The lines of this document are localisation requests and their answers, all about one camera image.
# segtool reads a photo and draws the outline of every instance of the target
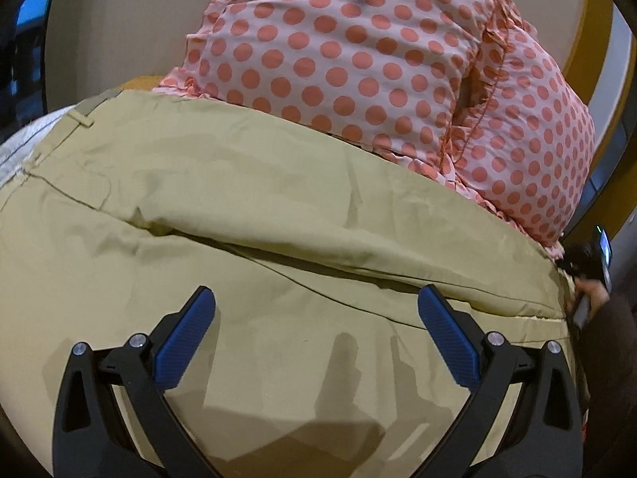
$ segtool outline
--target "person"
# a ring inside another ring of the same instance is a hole
[[[634,476],[637,470],[637,307],[609,295],[597,280],[575,279],[590,298],[580,336],[580,360],[590,404],[584,442],[584,477]],[[569,303],[572,312],[574,301]]]

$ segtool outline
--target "dark sleeve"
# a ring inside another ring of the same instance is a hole
[[[590,391],[584,473],[612,478],[626,465],[634,470],[637,328],[626,300],[612,297],[584,327],[580,356]]]

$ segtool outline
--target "metal screw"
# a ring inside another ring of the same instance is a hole
[[[556,341],[549,341],[548,343],[549,352],[553,354],[559,354],[562,352],[562,346]]]
[[[489,333],[487,335],[487,340],[494,347],[500,347],[504,345],[504,336],[500,333]]]
[[[131,347],[135,347],[136,349],[139,349],[139,347],[143,347],[144,343],[146,343],[145,334],[134,334],[131,336],[131,339],[128,340],[128,344]]]
[[[88,349],[88,345],[83,341],[80,341],[80,343],[76,343],[73,346],[73,354],[75,354],[76,356],[81,356],[86,352],[86,349]]]

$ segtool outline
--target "black clamp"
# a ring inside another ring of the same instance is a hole
[[[56,478],[221,478],[164,398],[179,383],[214,312],[212,292],[200,287],[150,336],[135,334],[102,351],[84,342],[72,348],[55,411]],[[529,349],[500,333],[485,334],[434,285],[420,291],[418,312],[454,379],[471,395],[412,478],[580,478],[582,425],[560,344]],[[498,450],[472,464],[515,383],[522,390]],[[163,467],[138,454],[114,385],[124,386]]]

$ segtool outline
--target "blue clamp pad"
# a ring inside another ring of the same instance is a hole
[[[215,318],[215,295],[200,287],[179,313],[174,327],[154,359],[154,381],[160,390],[176,388],[208,327]]]
[[[453,308],[434,285],[418,293],[418,314],[458,385],[471,392],[480,387],[480,354],[454,319]]]

